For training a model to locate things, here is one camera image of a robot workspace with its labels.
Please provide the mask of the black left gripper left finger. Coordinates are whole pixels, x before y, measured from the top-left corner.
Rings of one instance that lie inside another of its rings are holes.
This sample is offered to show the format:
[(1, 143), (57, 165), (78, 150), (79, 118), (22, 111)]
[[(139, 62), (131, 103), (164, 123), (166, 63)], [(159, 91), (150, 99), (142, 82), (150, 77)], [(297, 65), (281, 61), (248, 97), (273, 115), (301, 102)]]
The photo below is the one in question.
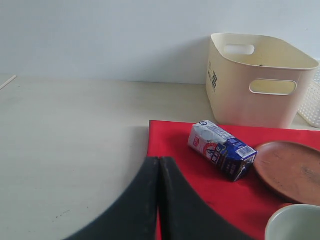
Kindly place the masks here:
[(154, 240), (157, 227), (159, 158), (146, 157), (124, 193), (69, 240)]

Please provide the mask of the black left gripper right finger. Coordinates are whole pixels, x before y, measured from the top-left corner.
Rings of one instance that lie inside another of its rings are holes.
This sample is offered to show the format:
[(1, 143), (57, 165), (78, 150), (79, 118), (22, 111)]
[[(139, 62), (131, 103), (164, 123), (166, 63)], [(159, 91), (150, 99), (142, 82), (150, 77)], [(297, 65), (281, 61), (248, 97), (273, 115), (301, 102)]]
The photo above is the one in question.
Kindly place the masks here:
[(211, 209), (172, 157), (159, 159), (159, 221), (163, 240), (251, 240)]

